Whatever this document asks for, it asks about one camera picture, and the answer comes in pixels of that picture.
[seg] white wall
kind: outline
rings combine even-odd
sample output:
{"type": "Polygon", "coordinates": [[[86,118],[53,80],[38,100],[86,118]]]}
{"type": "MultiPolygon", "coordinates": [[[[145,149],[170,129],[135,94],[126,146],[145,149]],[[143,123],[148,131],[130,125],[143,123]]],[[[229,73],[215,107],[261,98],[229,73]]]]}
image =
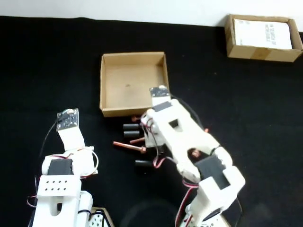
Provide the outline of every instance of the white wall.
{"type": "Polygon", "coordinates": [[[291,17],[303,32],[302,9],[303,0],[0,0],[2,16],[223,26],[232,13],[291,17]]]}

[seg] open cardboard box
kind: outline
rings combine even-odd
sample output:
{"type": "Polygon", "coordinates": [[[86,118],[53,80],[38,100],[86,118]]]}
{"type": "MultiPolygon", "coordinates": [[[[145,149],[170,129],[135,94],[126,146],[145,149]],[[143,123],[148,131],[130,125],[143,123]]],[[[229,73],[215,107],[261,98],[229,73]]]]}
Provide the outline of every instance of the open cardboard box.
{"type": "Polygon", "coordinates": [[[230,58],[258,59],[267,61],[295,61],[303,53],[302,40],[297,25],[293,19],[287,17],[257,17],[243,15],[229,15],[225,24],[225,38],[227,55],[230,58]],[[290,38],[293,49],[281,50],[273,48],[236,45],[233,19],[252,21],[275,21],[289,25],[290,38]]]}
{"type": "Polygon", "coordinates": [[[101,59],[100,109],[105,117],[141,115],[151,87],[169,89],[164,52],[108,53],[101,59]]]}

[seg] white plastic bracket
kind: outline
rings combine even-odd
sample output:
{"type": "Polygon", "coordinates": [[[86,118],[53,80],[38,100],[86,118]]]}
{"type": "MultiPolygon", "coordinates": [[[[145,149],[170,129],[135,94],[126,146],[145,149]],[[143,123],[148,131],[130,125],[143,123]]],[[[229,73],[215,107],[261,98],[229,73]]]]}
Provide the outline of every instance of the white plastic bracket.
{"type": "Polygon", "coordinates": [[[33,227],[75,227],[81,180],[76,175],[42,175],[33,227]]]}

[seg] small object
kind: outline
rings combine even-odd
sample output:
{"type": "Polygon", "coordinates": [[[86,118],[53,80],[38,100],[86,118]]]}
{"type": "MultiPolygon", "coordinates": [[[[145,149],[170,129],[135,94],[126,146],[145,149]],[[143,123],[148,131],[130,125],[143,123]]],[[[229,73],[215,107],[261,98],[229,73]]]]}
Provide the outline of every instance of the small object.
{"type": "Polygon", "coordinates": [[[137,150],[137,151],[140,151],[141,154],[146,153],[146,147],[137,147],[137,146],[134,146],[134,145],[129,145],[129,144],[120,143],[120,142],[116,142],[116,141],[113,142],[113,145],[120,146],[120,147],[123,147],[123,148],[132,149],[132,150],[137,150]]]}
{"type": "Polygon", "coordinates": [[[152,167],[152,162],[147,160],[135,160],[135,166],[152,167]]]}
{"type": "Polygon", "coordinates": [[[139,142],[143,142],[143,141],[145,141],[145,137],[142,137],[142,138],[139,138],[136,140],[131,140],[131,141],[129,141],[129,143],[134,144],[134,143],[139,143],[139,142]]]}
{"type": "Polygon", "coordinates": [[[141,120],[140,117],[137,117],[136,115],[132,116],[132,122],[137,122],[139,120],[141,120]]]}
{"type": "Polygon", "coordinates": [[[125,138],[136,138],[140,136],[139,131],[124,131],[125,138]]]}
{"type": "Polygon", "coordinates": [[[139,130],[139,124],[123,124],[123,130],[139,130]]]}

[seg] black surface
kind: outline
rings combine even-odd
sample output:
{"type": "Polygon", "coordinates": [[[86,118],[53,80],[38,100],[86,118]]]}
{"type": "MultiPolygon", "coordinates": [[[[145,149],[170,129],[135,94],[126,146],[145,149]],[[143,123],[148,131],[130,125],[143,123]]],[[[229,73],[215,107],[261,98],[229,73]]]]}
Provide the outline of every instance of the black surface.
{"type": "MultiPolygon", "coordinates": [[[[82,183],[94,204],[116,226],[173,224],[186,191],[173,164],[135,172],[133,152],[112,147],[127,118],[104,119],[99,110],[100,56],[137,51],[165,51],[172,93],[196,110],[245,176],[239,226],[303,223],[303,58],[229,59],[223,28],[14,17],[0,17],[0,27],[3,226],[26,226],[36,156],[56,113],[69,107],[79,108],[86,144],[99,156],[99,175],[82,183]]],[[[53,131],[45,154],[60,152],[53,131]]],[[[236,209],[227,212],[232,223],[236,209]]]]}

